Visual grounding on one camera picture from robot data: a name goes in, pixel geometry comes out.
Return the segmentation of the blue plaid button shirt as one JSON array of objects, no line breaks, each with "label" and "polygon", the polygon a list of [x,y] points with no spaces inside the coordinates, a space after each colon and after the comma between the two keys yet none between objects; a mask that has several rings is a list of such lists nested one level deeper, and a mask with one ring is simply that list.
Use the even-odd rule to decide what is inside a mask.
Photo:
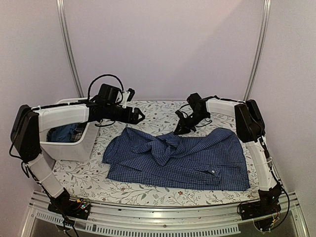
[{"label": "blue plaid button shirt", "polygon": [[237,135],[216,128],[202,137],[153,136],[127,127],[107,146],[102,162],[111,180],[150,186],[246,191],[246,160]]}]

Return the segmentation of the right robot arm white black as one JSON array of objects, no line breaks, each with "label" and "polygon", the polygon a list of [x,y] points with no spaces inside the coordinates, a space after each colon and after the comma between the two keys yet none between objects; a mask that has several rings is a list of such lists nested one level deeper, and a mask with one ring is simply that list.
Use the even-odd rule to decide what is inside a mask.
[{"label": "right robot arm white black", "polygon": [[212,113],[234,118],[237,136],[250,151],[259,180],[259,201],[250,208],[255,209],[259,215],[280,211],[278,198],[282,193],[282,186],[274,172],[272,157],[266,144],[265,124],[256,101],[217,96],[201,98],[198,93],[193,93],[187,98],[187,106],[192,109],[191,114],[186,115],[180,109],[175,112],[179,121],[174,134],[195,131],[198,124],[209,119]]}]

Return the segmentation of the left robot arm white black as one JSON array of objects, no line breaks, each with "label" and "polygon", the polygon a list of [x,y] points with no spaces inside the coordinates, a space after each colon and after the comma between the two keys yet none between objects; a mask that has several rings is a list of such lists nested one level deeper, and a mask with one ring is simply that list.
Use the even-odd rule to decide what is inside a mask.
[{"label": "left robot arm white black", "polygon": [[[88,99],[65,99],[60,104],[30,107],[22,105],[17,113],[10,139],[17,158],[26,164],[36,182],[54,200],[62,214],[70,214],[73,203],[67,190],[54,176],[43,153],[54,160],[85,162],[90,158],[98,133],[96,123],[103,119],[138,124],[145,115],[126,105],[100,105]],[[50,129],[69,124],[85,124],[77,142],[49,142]]]}]

